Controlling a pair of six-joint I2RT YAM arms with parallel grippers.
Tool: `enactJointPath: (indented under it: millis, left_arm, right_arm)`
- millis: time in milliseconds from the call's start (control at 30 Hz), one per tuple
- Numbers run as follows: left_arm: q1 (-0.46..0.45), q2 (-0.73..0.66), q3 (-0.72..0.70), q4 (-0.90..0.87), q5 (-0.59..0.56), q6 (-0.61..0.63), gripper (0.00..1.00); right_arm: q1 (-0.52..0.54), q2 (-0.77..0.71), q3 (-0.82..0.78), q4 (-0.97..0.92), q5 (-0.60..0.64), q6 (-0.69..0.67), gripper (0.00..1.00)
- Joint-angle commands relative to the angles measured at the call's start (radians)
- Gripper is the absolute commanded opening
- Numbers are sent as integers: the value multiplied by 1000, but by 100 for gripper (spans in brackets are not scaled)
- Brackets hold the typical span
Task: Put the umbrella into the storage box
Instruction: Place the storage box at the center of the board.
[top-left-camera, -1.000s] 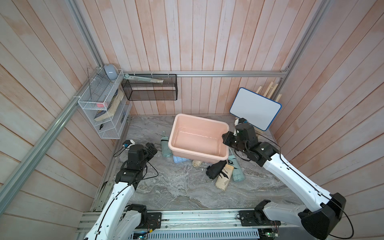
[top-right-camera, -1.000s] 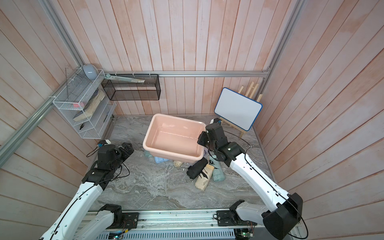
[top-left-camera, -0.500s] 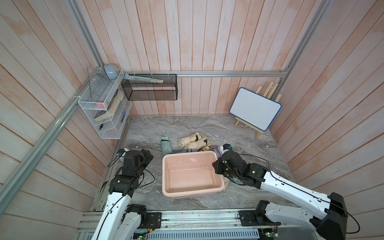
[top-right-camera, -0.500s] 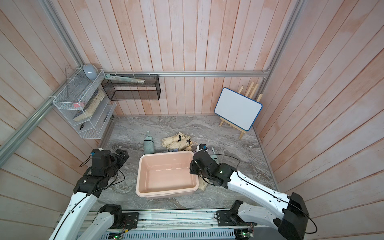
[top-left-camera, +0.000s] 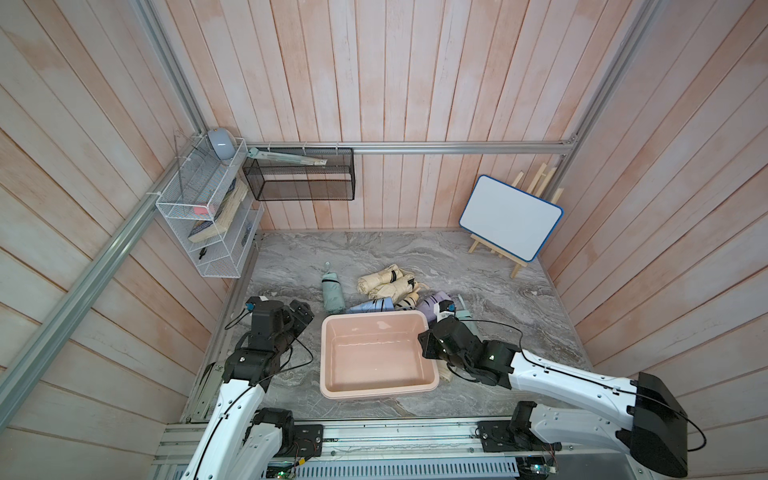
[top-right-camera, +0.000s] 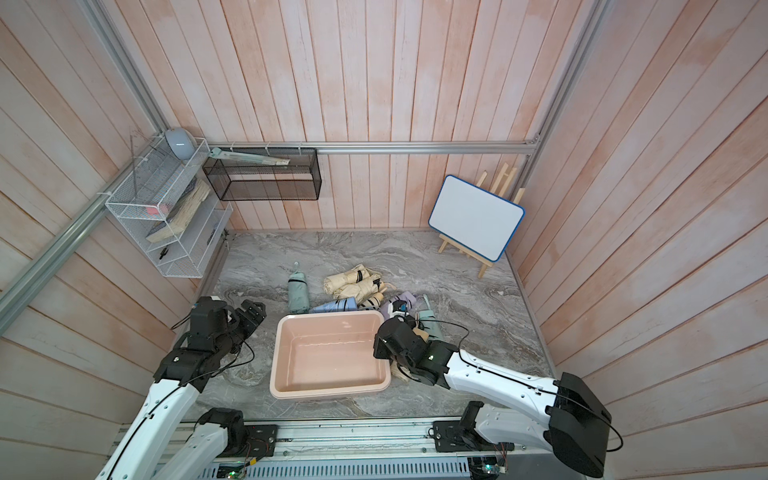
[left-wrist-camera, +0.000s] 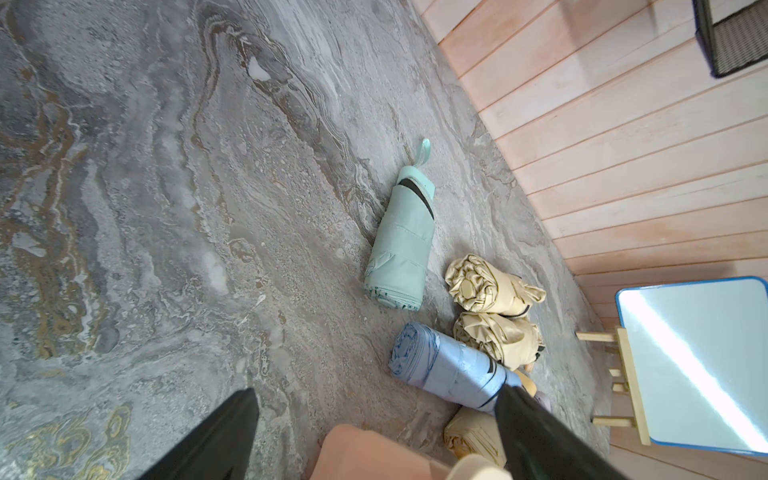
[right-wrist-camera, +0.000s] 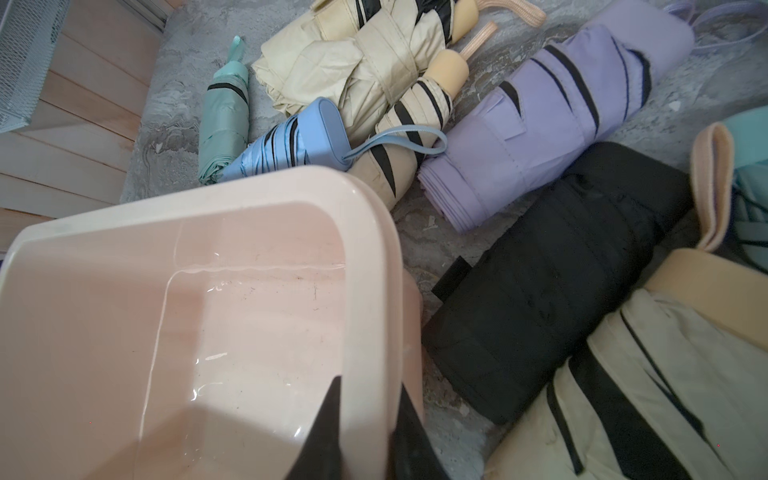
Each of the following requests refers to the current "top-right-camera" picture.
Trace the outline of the pink plastic storage box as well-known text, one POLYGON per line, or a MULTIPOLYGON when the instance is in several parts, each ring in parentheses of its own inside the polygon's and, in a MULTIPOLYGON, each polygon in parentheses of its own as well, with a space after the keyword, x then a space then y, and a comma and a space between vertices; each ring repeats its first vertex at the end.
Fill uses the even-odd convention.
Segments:
POLYGON ((383 322, 370 310, 283 317, 276 331, 272 396, 314 400, 385 390, 391 383, 389 361, 373 356, 383 322))

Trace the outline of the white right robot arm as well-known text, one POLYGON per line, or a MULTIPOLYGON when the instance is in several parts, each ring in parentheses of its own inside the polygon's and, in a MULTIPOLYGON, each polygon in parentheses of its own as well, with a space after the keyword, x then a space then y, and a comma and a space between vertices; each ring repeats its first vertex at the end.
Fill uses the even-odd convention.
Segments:
POLYGON ((406 369, 416 382, 480 396, 461 421, 470 449, 479 440, 537 446, 580 474, 603 476, 615 432, 612 416, 581 377, 564 373, 554 379, 503 368, 448 342, 424 340, 404 317, 379 327, 374 355, 406 369))

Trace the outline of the lilac umbrella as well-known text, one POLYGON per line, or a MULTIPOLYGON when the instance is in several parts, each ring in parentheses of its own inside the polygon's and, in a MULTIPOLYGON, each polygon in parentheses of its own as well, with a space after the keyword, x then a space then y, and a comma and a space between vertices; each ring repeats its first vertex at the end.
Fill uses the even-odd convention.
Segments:
POLYGON ((409 314, 409 310, 416 304, 416 297, 408 291, 402 292, 382 303, 379 308, 385 319, 409 314))

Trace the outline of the teal green umbrella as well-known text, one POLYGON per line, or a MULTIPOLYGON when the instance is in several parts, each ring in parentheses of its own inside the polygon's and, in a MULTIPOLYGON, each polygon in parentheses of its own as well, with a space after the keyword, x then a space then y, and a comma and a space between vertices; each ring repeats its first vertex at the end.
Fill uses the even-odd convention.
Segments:
POLYGON ((420 296, 416 319, 419 328, 427 333, 428 340, 443 340, 444 336, 426 294, 420 296))

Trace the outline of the mint green umbrella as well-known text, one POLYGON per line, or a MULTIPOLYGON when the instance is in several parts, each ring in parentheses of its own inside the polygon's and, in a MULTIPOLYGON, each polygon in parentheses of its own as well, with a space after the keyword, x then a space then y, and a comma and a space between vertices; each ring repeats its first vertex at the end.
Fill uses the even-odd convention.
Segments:
POLYGON ((288 308, 291 314, 306 314, 310 311, 310 296, 305 273, 300 263, 295 262, 287 283, 288 308))

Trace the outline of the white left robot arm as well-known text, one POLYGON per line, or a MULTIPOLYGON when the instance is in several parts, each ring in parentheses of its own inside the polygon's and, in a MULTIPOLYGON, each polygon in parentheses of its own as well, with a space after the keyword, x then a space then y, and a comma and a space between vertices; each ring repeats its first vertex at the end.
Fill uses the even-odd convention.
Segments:
POLYGON ((241 366, 248 338, 266 319, 261 302, 245 300, 234 308, 203 296, 182 320, 185 331, 161 360, 143 406, 99 473, 101 479, 193 479, 220 456, 241 459, 233 477, 271 457, 274 425, 249 426, 241 411, 212 408, 193 426, 185 444, 167 462, 161 457, 172 436, 208 382, 241 366))

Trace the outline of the beige umbrella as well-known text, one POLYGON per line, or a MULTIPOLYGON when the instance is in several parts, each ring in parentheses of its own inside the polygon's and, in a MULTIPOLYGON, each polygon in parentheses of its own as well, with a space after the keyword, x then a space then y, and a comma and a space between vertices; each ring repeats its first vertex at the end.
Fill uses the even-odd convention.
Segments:
POLYGON ((393 377, 398 378, 404 382, 411 381, 411 377, 404 371, 404 369, 395 361, 390 362, 390 370, 393 377))

